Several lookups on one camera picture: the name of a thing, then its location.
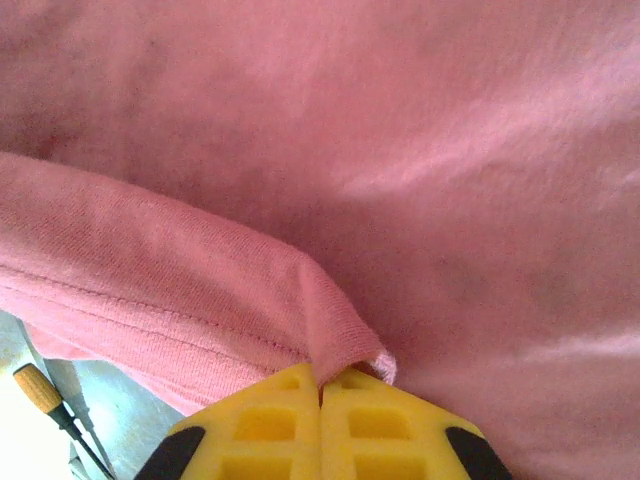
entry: black rubber grip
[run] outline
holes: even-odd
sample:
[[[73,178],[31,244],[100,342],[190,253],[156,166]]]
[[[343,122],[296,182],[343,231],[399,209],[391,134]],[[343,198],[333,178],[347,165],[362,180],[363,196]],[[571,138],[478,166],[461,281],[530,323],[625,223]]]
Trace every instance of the black rubber grip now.
[[[165,438],[134,480],[180,480],[204,434],[202,427],[189,427]]]
[[[471,480],[513,480],[484,438],[459,427],[449,427],[446,433]]]

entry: pink fabric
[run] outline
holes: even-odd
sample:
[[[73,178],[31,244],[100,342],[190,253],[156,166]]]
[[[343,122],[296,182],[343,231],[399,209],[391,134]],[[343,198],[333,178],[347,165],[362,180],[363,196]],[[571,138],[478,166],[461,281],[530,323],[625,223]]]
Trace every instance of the pink fabric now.
[[[187,413],[393,355],[519,479],[640,478],[637,0],[0,18],[0,308],[45,354]]]

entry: stitched seam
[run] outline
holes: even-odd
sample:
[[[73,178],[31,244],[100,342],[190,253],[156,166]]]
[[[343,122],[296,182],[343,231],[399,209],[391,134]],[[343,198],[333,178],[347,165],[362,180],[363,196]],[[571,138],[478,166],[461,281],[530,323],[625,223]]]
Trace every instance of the stitched seam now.
[[[264,367],[262,365],[255,365],[253,363],[247,363],[247,365],[252,365],[252,366],[261,368],[262,370],[264,370],[265,375],[267,375],[267,376],[273,375],[274,373],[279,371],[278,369],[275,369],[275,368]],[[198,402],[194,398],[186,398],[186,400],[189,401],[190,403],[198,404],[200,407],[202,407],[203,405],[204,406],[209,405],[211,403],[216,402],[217,399],[218,400],[220,399],[220,397],[214,397],[214,396],[205,394],[202,391],[198,390],[197,388],[196,389],[191,389],[191,388],[185,387],[184,385],[181,385],[179,383],[173,382],[173,381],[171,381],[171,380],[169,380],[167,378],[164,378],[164,377],[163,378],[155,377],[155,376],[153,376],[153,375],[151,375],[151,374],[149,374],[147,372],[142,372],[142,371],[139,371],[139,370],[136,370],[136,374],[141,376],[141,377],[144,377],[147,380],[150,380],[150,381],[156,383],[157,385],[160,385],[162,388],[166,388],[166,389],[169,389],[169,390],[174,388],[174,389],[178,390],[178,391],[173,391],[174,394],[179,394],[179,395],[192,394],[192,395],[195,395],[197,397],[201,397],[201,398],[206,399],[204,402]]]
[[[90,317],[99,318],[99,319],[104,320],[104,321],[109,322],[109,323],[115,323],[116,325],[122,325],[124,327],[133,328],[134,330],[138,330],[138,331],[144,332],[144,333],[150,333],[150,334],[153,334],[153,335],[159,335],[159,336],[164,337],[164,338],[166,338],[168,340],[173,340],[173,341],[178,342],[178,343],[189,345],[191,347],[195,347],[195,348],[203,350],[205,352],[210,352],[210,353],[213,353],[215,355],[220,355],[221,357],[225,357],[225,358],[228,358],[230,360],[234,360],[234,361],[237,361],[237,362],[245,363],[247,365],[252,365],[254,367],[265,368],[265,369],[267,369],[267,370],[269,370],[271,372],[276,372],[276,369],[274,369],[273,367],[269,367],[267,365],[261,365],[261,364],[258,364],[258,363],[248,362],[248,361],[246,361],[244,359],[232,357],[231,355],[228,355],[226,353],[222,353],[222,352],[219,352],[217,350],[211,350],[209,348],[203,347],[202,345],[191,343],[191,342],[188,342],[186,340],[182,340],[180,338],[175,338],[175,337],[169,336],[169,335],[167,335],[165,333],[162,333],[162,332],[156,332],[156,331],[153,331],[153,330],[145,330],[144,328],[140,328],[140,327],[137,327],[135,325],[129,325],[128,323],[118,322],[117,320],[113,320],[112,318],[103,317],[102,315],[97,315],[95,313],[87,312],[87,311],[81,310],[79,308],[70,307],[70,306],[65,305],[63,303],[59,303],[59,302],[56,302],[54,300],[49,300],[48,298],[38,297],[36,295],[32,295],[30,293],[24,292],[24,291],[19,290],[17,288],[7,287],[6,285],[2,285],[2,286],[0,286],[0,288],[3,288],[5,290],[11,290],[11,291],[14,291],[14,292],[21,293],[23,295],[26,295],[27,297],[40,299],[40,300],[46,300],[47,302],[55,303],[56,305],[60,305],[61,307],[68,308],[69,310],[73,310],[74,312],[79,312],[79,313],[82,313],[84,315],[88,315]]]
[[[291,347],[287,347],[287,346],[282,345],[282,344],[280,344],[280,343],[278,343],[276,341],[263,338],[263,337],[261,337],[259,335],[256,335],[255,333],[243,332],[242,330],[238,330],[237,328],[233,328],[233,327],[229,327],[229,326],[226,326],[226,325],[222,325],[219,322],[209,322],[209,321],[206,321],[206,320],[204,320],[204,319],[202,319],[200,317],[196,317],[196,316],[193,316],[193,315],[188,315],[188,314],[185,314],[185,313],[176,312],[174,310],[169,310],[169,309],[157,307],[155,305],[150,305],[150,304],[147,304],[147,303],[144,303],[144,302],[138,302],[138,301],[134,301],[134,300],[129,300],[129,299],[126,299],[126,298],[123,298],[123,297],[115,297],[113,295],[109,295],[108,293],[100,293],[100,292],[95,292],[93,290],[89,290],[89,289],[86,289],[86,288],[76,287],[74,285],[69,285],[67,283],[63,283],[63,282],[60,282],[58,280],[53,280],[53,279],[48,278],[48,277],[44,277],[44,276],[41,276],[41,275],[35,275],[35,274],[32,274],[32,273],[24,272],[22,270],[17,270],[15,268],[11,268],[11,267],[8,267],[6,265],[0,265],[0,268],[3,268],[5,270],[9,270],[9,271],[11,271],[11,272],[13,272],[15,274],[22,275],[23,277],[26,277],[26,278],[43,281],[44,283],[47,283],[47,284],[50,284],[50,285],[53,285],[53,286],[56,286],[56,287],[67,288],[67,289],[70,289],[72,291],[84,293],[86,295],[91,295],[91,296],[98,297],[98,298],[106,298],[106,299],[109,299],[109,300],[113,300],[113,301],[115,301],[117,303],[124,303],[124,304],[127,304],[127,305],[133,305],[133,306],[137,306],[137,307],[142,307],[143,309],[149,310],[149,311],[151,311],[153,313],[176,315],[178,318],[182,318],[182,319],[185,319],[185,320],[197,321],[199,323],[204,323],[206,326],[219,328],[220,330],[226,330],[226,331],[231,332],[231,333],[233,333],[235,335],[238,335],[240,337],[251,338],[253,340],[265,343],[265,344],[267,344],[267,345],[269,345],[271,347],[278,348],[280,350],[284,350],[285,352],[294,354],[294,355],[296,355],[296,356],[298,356],[300,358],[305,358],[305,356],[302,354],[302,352],[300,352],[297,349],[294,349],[294,348],[291,348]],[[14,289],[14,288],[11,288],[11,287],[6,287],[5,286],[4,288],[7,288],[9,290],[14,290],[16,292],[23,293],[25,295],[29,295],[32,298],[44,298],[44,297],[33,296],[33,295],[28,294],[27,292],[23,292],[21,290]],[[66,305],[63,305],[63,304],[58,303],[58,302],[53,302],[53,303],[56,303],[57,305],[66,307]],[[67,308],[71,308],[72,310],[76,310],[78,312],[82,312],[82,313],[86,313],[86,314],[89,314],[89,315],[93,315],[93,314],[91,314],[89,312],[84,312],[83,310],[74,309],[73,307],[67,307]],[[105,319],[107,321],[112,321],[114,323],[118,323],[120,325],[131,326],[129,324],[118,322],[118,321],[113,320],[113,319],[108,319],[108,318],[105,318],[105,317],[101,317],[99,315],[95,315],[95,316],[98,317],[98,318],[103,318],[103,319]]]

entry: yellow tool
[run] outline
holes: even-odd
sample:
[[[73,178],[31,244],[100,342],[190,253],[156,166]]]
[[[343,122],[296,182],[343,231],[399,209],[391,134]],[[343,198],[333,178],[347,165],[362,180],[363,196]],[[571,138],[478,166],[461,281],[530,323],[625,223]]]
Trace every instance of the yellow tool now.
[[[78,430],[74,422],[74,418],[69,414],[64,404],[60,392],[54,387],[49,379],[38,370],[32,363],[28,363],[13,373],[22,391],[29,397],[29,400],[46,413],[58,424],[61,430],[66,430],[72,439],[77,441],[84,448],[96,463],[100,470],[110,479],[115,480],[109,469],[100,461],[98,456],[93,453],[89,445],[82,438],[82,433]]]
[[[357,370],[306,364],[178,423],[136,480],[510,480],[471,423]]]

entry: screwdriver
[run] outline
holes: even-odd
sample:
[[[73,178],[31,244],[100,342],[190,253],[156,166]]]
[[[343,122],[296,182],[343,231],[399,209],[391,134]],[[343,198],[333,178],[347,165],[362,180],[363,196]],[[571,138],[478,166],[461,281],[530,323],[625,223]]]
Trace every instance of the screwdriver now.
[[[73,423],[75,418],[69,414],[62,403],[60,392],[51,384],[49,379],[45,377],[33,363],[27,363],[13,372],[13,378],[27,397],[29,397],[29,400],[31,400],[40,411],[49,415],[49,417],[58,424],[60,430],[66,430],[69,436],[85,449],[87,454],[107,478],[115,480],[115,477],[109,469],[102,463],[98,456],[93,453],[89,445],[87,445],[82,438],[82,433],[80,433],[78,427]]]

